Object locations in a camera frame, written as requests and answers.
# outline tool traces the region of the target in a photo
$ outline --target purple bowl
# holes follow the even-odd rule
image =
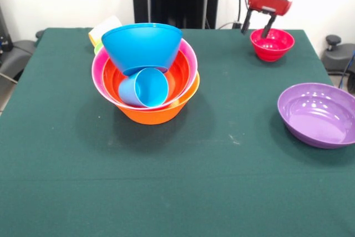
[[[277,102],[290,132],[314,147],[334,149],[355,143],[355,97],[321,83],[287,88]]]

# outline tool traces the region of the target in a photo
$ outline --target bowl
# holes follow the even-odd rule
[[[131,120],[147,125],[161,124],[170,121],[173,119],[185,106],[187,101],[196,93],[197,89],[200,85],[200,76],[197,73],[196,79],[191,86],[191,88],[180,98],[169,106],[158,109],[158,110],[133,110],[128,108],[123,108],[121,106],[117,106],[128,118]]]
[[[158,107],[137,107],[125,104],[118,94],[118,88],[121,82],[126,79],[126,76],[115,67],[111,60],[108,60],[104,66],[103,82],[106,92],[115,100],[116,105],[136,110],[152,110],[171,104],[183,94],[190,78],[190,68],[187,59],[182,52],[179,51],[173,65],[166,73],[164,73],[164,75],[168,80],[169,92],[165,103]]]
[[[261,38],[263,29],[255,30],[250,35],[256,55],[263,61],[274,62],[282,58],[295,44],[289,33],[270,29],[266,38]]]
[[[292,134],[314,147],[334,149],[355,143],[355,97],[321,83],[287,88],[277,102]]]
[[[190,87],[192,86],[196,75],[197,75],[197,57],[192,49],[192,47],[188,44],[188,42],[184,39],[181,40],[180,43],[180,48],[179,48],[183,54],[186,56],[186,59],[189,63],[190,67],[190,77],[189,81],[187,83],[187,86],[185,90],[181,94],[185,94]],[[109,55],[106,51],[106,49],[103,47],[100,49],[98,54],[94,57],[93,64],[92,64],[92,79],[94,82],[94,85],[96,89],[99,91],[99,93],[108,101],[112,102],[113,104],[119,105],[116,100],[114,100],[106,91],[104,82],[103,82],[103,69],[104,66],[109,59]]]
[[[111,60],[124,75],[143,68],[167,72],[179,51],[182,31],[160,23],[137,23],[112,29],[102,36]]]

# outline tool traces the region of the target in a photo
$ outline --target green object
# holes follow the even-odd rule
[[[96,91],[89,29],[47,29],[0,117],[0,236],[354,236],[355,147],[291,135],[277,98],[330,83],[303,31],[280,61],[237,30],[184,30],[201,85],[172,121]]]
[[[99,53],[101,47],[103,47],[103,46],[104,46],[104,44],[103,44],[101,41],[95,46],[95,48],[94,48],[94,53],[95,53],[95,55],[96,55],[97,53]]]

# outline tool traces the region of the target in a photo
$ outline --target orange bowl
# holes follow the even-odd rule
[[[189,62],[187,61],[185,55],[181,51],[178,52],[172,66],[166,73],[164,73],[164,75],[168,80],[168,84],[169,84],[168,98],[166,99],[163,105],[160,105],[158,107],[153,107],[153,108],[129,106],[126,105],[121,100],[118,94],[118,87],[122,82],[122,80],[126,78],[126,76],[116,68],[116,66],[110,59],[107,60],[106,65],[104,66],[103,82],[108,94],[114,100],[119,102],[121,104],[121,107],[136,109],[140,111],[154,110],[154,109],[160,109],[166,107],[169,104],[171,104],[173,101],[175,101],[182,94],[182,92],[184,91],[184,89],[186,88],[189,82],[189,78],[190,78]]]
[[[158,110],[133,110],[117,106],[128,118],[141,124],[161,124],[173,119],[185,106],[187,101],[196,93],[200,85],[200,75],[197,73],[191,88],[183,94],[178,100],[163,109]]]

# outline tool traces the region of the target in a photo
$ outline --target yellow object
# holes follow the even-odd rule
[[[122,23],[116,16],[111,16],[101,22],[99,25],[95,26],[90,32],[89,32],[89,38],[91,43],[93,44],[94,47],[97,46],[101,42],[101,37],[108,32],[109,30],[112,30],[114,28],[121,27]]]

